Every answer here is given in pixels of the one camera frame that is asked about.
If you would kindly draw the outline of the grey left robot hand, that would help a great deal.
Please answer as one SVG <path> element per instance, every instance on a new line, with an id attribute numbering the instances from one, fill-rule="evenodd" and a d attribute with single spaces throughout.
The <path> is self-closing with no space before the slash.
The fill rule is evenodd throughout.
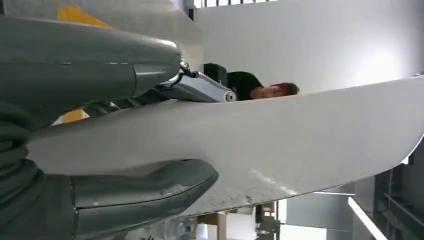
<path id="1" fill-rule="evenodd" d="M 106 240 L 183 213 L 219 178 L 187 114 L 235 101 L 174 42 L 0 18 L 0 237 Z"/>

